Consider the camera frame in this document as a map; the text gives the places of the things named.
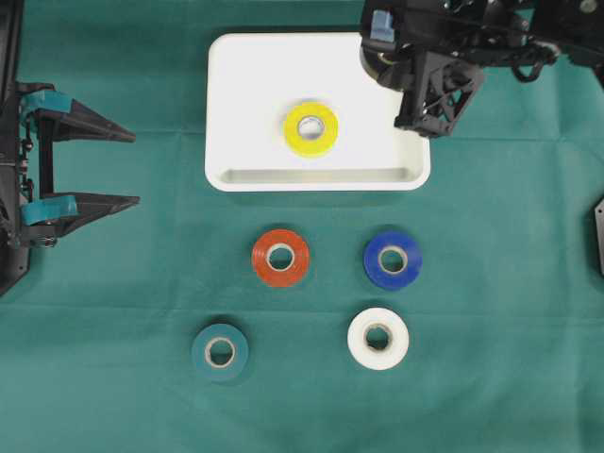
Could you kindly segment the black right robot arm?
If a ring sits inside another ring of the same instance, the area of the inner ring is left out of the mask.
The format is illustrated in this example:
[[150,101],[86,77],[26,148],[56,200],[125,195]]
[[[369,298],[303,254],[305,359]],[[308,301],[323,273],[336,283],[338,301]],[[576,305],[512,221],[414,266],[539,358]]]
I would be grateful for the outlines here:
[[484,80],[484,69],[537,80],[561,55],[603,78],[600,1],[367,1],[360,59],[376,83],[400,92],[394,126],[448,136]]

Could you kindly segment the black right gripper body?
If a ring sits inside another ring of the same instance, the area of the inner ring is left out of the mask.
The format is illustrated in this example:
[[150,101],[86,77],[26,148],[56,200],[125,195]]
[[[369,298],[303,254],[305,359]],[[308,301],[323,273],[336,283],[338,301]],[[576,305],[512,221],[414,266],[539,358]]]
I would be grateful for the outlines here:
[[361,47],[406,62],[430,51],[485,66],[503,66],[528,41],[529,20],[519,1],[367,1]]

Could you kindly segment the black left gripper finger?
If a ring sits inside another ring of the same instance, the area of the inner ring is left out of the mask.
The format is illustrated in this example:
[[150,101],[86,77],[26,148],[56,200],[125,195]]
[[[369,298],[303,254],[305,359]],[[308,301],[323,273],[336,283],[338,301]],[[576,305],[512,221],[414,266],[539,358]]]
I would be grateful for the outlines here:
[[21,208],[22,239],[61,238],[105,216],[138,205],[138,196],[53,193]]
[[135,142],[136,135],[63,92],[32,92],[20,101],[20,121],[42,139]]

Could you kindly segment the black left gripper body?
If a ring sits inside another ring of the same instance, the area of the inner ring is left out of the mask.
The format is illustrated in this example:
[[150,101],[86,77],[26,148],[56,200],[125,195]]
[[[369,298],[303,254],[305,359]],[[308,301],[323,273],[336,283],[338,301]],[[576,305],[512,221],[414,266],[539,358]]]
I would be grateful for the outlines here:
[[53,142],[66,95],[53,86],[9,83],[1,91],[1,239],[9,248],[45,246],[66,222],[54,193]]

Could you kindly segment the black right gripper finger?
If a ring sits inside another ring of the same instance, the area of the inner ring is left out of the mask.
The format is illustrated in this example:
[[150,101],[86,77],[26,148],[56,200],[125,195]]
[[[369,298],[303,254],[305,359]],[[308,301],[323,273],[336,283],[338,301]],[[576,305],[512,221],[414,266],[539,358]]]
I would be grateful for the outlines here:
[[484,81],[478,65],[430,51],[413,57],[412,75],[394,125],[428,139],[452,133]]

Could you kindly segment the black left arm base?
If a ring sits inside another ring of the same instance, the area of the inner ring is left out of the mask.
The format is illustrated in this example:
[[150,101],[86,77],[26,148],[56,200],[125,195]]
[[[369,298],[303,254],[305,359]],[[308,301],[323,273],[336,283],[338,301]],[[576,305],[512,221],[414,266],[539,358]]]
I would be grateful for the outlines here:
[[1,238],[1,295],[5,295],[29,271],[29,260],[29,248],[14,248],[8,244],[7,237]]

